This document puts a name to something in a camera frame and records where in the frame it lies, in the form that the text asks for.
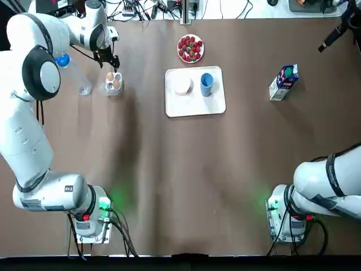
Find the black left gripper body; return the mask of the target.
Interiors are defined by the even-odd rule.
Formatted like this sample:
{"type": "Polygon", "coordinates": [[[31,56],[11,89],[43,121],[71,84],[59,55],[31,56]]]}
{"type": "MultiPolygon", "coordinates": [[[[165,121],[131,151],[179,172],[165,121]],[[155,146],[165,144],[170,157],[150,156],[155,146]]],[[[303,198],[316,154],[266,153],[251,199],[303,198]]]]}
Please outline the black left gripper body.
{"type": "Polygon", "coordinates": [[[110,46],[106,47],[105,49],[98,49],[94,52],[94,59],[95,60],[112,60],[113,53],[112,48],[110,46]]]}

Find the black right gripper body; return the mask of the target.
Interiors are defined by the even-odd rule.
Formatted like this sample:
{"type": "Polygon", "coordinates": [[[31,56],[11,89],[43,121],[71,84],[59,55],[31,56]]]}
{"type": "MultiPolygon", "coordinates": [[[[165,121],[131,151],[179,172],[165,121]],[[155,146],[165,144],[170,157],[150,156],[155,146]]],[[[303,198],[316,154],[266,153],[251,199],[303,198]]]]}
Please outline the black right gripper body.
{"type": "Polygon", "coordinates": [[[360,8],[354,5],[348,5],[341,15],[341,25],[338,31],[342,36],[348,30],[351,30],[356,36],[360,35],[360,8]]]}

